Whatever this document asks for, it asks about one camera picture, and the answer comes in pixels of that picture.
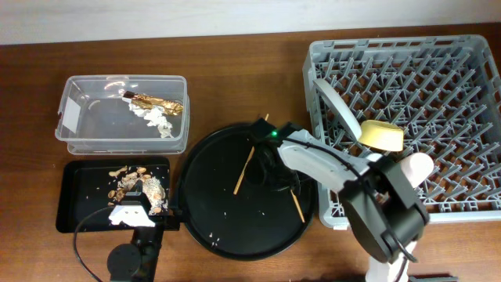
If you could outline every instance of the cable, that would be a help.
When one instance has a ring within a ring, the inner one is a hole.
[[[386,219],[386,216],[384,216],[383,210],[381,209],[381,206],[378,204],[376,197],[374,197],[374,194],[372,191],[370,191],[369,187],[361,180],[362,176],[357,172],[353,166],[348,163],[347,161],[343,160],[343,158],[339,157],[336,155],[334,152],[322,147],[322,146],[317,146],[315,144],[311,144],[310,142],[302,142],[296,139],[291,139],[291,138],[284,138],[284,141],[289,141],[292,143],[296,143],[302,146],[306,146],[306,148],[313,148],[317,150],[321,150],[324,153],[329,154],[330,156],[334,157],[336,160],[338,160],[342,165],[344,165],[347,169],[349,169],[356,177],[357,180],[359,181],[360,185],[362,185],[362,188],[365,190],[366,194],[369,195],[370,200],[374,203],[374,206],[376,207],[377,213],[383,220],[383,224],[386,227],[387,231],[390,233],[391,238],[395,241],[397,244],[398,249],[404,254],[404,256],[411,262],[417,262],[417,258],[414,257],[411,253],[409,253],[405,247],[402,245],[402,242],[397,238],[397,234],[393,231],[393,229],[390,226],[390,223]]]
[[[407,258],[404,257],[402,261],[402,266],[400,266],[400,270],[398,271],[397,277],[395,278],[395,282],[399,282],[402,279],[402,276],[404,275],[404,270],[405,267],[407,266]]]
[[[299,180],[299,183],[303,183],[304,181],[308,181],[308,180],[312,180],[311,177],[307,176],[305,179],[300,179]],[[290,188],[290,185],[286,185],[284,187],[281,187],[281,188],[278,188],[278,189],[275,189],[275,190],[272,190],[272,192],[282,192],[286,189],[289,189]]]
[[[77,256],[77,260],[78,262],[84,267],[85,270],[87,270],[88,274],[90,274],[92,276],[92,278],[94,278],[96,281],[98,282],[103,282],[102,280],[99,279],[99,277],[97,277],[85,264],[84,262],[81,260],[81,257],[80,257],[80,254],[78,254],[78,250],[77,250],[77,233],[78,231],[80,231],[80,228],[84,225],[84,222],[86,222],[88,219],[90,219],[92,216],[94,215],[97,215],[99,214],[100,212],[104,212],[104,211],[107,211],[109,209],[112,209],[112,208],[115,208],[115,207],[106,207],[106,208],[101,208],[97,211],[94,211],[92,214],[90,215],[87,215],[84,219],[82,219],[80,221],[80,223],[78,223],[77,227],[75,228],[75,232],[73,233],[73,251],[75,252],[75,255]]]

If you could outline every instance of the plastic dish rack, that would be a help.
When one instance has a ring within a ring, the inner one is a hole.
[[[388,121],[405,131],[396,161],[424,152],[435,160],[416,192],[431,222],[501,219],[501,79],[482,36],[377,38],[313,42],[303,66],[313,135],[359,157],[371,150],[351,139],[319,97],[324,78],[359,122]],[[319,185],[320,219],[348,220],[335,193]]]

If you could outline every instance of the white paper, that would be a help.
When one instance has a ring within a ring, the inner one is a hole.
[[[68,98],[66,101],[66,107],[64,108],[63,126],[76,134],[78,117],[80,117],[80,106],[78,106],[78,104],[71,98]]]

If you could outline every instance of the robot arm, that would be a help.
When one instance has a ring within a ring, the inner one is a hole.
[[[405,277],[407,259],[415,261],[410,252],[429,222],[413,187],[431,173],[430,157],[418,153],[398,164],[380,154],[359,158],[292,124],[276,129],[263,120],[252,128],[254,141],[276,149],[275,163],[303,172],[337,193],[357,241],[372,257],[368,281]],[[377,194],[387,200],[381,203]]]

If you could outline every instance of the gold foil wrapper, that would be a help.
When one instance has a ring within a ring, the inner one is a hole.
[[[133,96],[131,97],[132,104],[145,110],[151,110],[153,109],[153,106],[159,106],[164,109],[164,114],[166,115],[178,115],[182,113],[183,110],[182,104],[176,103],[174,101],[164,100],[132,92],[127,92],[126,94],[128,94],[127,96],[129,97],[131,96],[131,94],[133,94]]]

